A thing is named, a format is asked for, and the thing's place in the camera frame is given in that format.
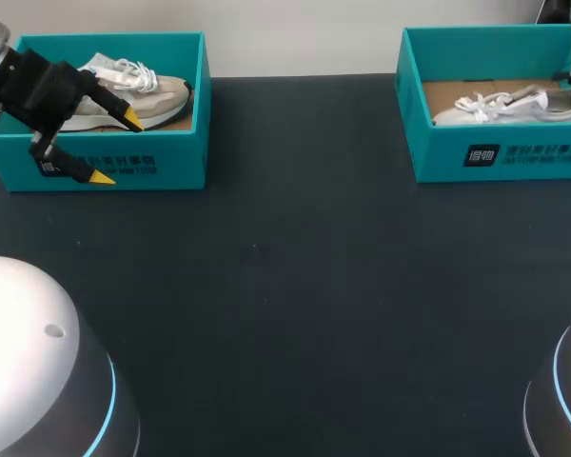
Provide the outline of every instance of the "box logo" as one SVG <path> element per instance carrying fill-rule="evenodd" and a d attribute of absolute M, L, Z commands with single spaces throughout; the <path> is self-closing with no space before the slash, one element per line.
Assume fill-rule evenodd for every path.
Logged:
<path fill-rule="evenodd" d="M 490 167 L 497 160 L 500 145 L 471 145 L 465 156 L 464 167 Z"/>

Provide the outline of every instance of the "teal box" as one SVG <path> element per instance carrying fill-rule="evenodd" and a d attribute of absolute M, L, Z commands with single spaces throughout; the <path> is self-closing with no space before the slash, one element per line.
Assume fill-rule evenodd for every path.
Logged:
<path fill-rule="evenodd" d="M 51 62 L 82 67 L 96 53 L 140 61 L 157 74 L 188 80 L 194 88 L 191 130 L 133 133 L 60 133 L 57 144 L 112 177 L 116 186 L 78 184 L 44 177 L 30 156 L 30 129 L 4 114 L 0 119 L 0 178 L 9 191 L 202 189 L 206 181 L 211 76 L 205 37 L 191 33 L 25 35 L 16 47 Z"/>
<path fill-rule="evenodd" d="M 571 123 L 436 127 L 423 94 L 427 81 L 551 79 L 570 69 L 571 25 L 404 30 L 395 85 L 417 181 L 571 178 Z"/>

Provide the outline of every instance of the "shoe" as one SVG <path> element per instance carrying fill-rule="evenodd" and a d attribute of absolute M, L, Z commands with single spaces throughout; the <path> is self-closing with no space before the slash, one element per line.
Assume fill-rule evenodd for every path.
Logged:
<path fill-rule="evenodd" d="M 80 70 L 90 70 L 100 84 L 126 100 L 140 119 L 144 129 L 158 129 L 176 120 L 184 110 L 192 93 L 190 84 L 180 78 L 157 76 L 144 66 L 129 60 L 112 60 L 100 53 Z M 74 115 L 66 121 L 62 131 L 89 130 L 98 127 L 120 127 L 120 122 L 93 102 L 83 98 Z"/>
<path fill-rule="evenodd" d="M 571 122 L 571 89 L 529 86 L 514 93 L 499 92 L 478 100 L 460 98 L 455 108 L 433 118 L 435 126 Z"/>

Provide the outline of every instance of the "shoelace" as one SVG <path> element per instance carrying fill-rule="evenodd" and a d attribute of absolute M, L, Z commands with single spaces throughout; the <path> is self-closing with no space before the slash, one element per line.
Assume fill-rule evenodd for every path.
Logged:
<path fill-rule="evenodd" d="M 122 71 L 123 76 L 127 76 L 129 74 L 131 76 L 137 76 L 137 79 L 132 83 L 124 83 L 121 86 L 114 86 L 117 90 L 136 89 L 138 92 L 148 93 L 153 92 L 159 87 L 159 80 L 156 73 L 146 67 L 142 62 L 135 64 L 127 59 L 120 59 L 114 63 L 114 68 Z"/>
<path fill-rule="evenodd" d="M 482 124 L 497 119 L 500 114 L 512 115 L 512 112 L 505 105 L 512 99 L 509 93 L 500 92 L 488 97 L 483 97 L 477 92 L 474 93 L 478 100 L 473 101 L 469 97 L 463 97 L 455 102 L 455 107 L 474 114 L 474 118 Z"/>

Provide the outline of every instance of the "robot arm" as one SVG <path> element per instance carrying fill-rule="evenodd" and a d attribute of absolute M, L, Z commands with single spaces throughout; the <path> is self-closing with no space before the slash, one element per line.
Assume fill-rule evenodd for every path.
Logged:
<path fill-rule="evenodd" d="M 100 86 L 92 72 L 67 62 L 52 64 L 33 50 L 19 53 L 8 46 L 9 37 L 9 29 L 0 22 L 0 115 L 5 111 L 31 128 L 34 159 L 51 162 L 80 183 L 114 184 L 62 151 L 55 137 L 86 95 L 129 129 L 142 131 L 133 109 Z"/>

